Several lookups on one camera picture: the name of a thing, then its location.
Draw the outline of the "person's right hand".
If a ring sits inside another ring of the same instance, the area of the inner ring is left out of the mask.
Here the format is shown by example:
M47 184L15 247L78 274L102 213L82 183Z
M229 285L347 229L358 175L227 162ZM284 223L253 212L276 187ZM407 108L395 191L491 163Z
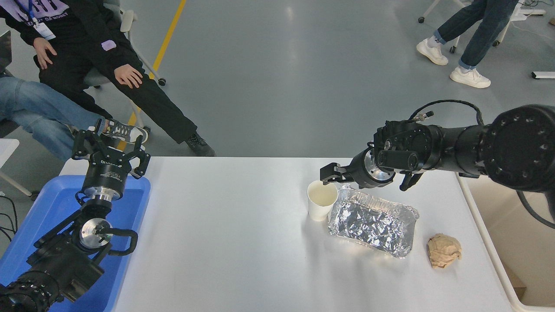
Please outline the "person's right hand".
M33 47L36 51L40 69L47 69L48 65L53 65L53 61L50 57L55 57L58 53L45 38L35 38Z

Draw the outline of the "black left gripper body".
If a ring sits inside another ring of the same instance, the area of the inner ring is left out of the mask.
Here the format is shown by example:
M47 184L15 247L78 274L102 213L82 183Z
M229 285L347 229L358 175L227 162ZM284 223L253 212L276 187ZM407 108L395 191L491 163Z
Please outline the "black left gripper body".
M131 165L122 159L90 159L82 192L90 198L121 199L130 171Z

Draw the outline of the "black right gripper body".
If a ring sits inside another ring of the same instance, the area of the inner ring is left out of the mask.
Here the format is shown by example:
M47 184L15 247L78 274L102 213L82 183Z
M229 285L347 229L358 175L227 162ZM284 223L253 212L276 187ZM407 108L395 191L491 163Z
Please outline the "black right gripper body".
M371 189L377 187L377 166L373 157L373 150L366 149L357 154L348 165L347 174L358 185L359 189Z

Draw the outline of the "person's left hand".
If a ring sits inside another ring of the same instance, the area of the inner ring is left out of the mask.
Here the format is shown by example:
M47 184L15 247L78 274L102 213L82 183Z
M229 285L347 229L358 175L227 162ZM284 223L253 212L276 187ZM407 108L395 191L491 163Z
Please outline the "person's left hand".
M121 85L130 88L139 88L142 84L143 75L131 65L122 65L114 70L114 76Z

